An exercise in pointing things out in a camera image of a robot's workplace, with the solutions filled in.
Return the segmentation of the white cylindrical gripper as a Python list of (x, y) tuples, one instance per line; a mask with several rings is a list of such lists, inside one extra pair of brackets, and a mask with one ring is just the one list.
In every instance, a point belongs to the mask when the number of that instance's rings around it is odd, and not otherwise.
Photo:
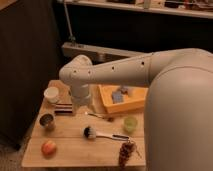
[(74, 112), (77, 112), (82, 106), (89, 106), (91, 104), (90, 86), (88, 84), (71, 85), (70, 96)]

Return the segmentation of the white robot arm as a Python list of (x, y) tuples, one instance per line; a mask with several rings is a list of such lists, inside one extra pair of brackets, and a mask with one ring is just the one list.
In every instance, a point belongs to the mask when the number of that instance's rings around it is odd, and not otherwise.
[(88, 84), (146, 87), (148, 171), (213, 171), (213, 53), (186, 48), (94, 65), (78, 55), (59, 71), (74, 100)]

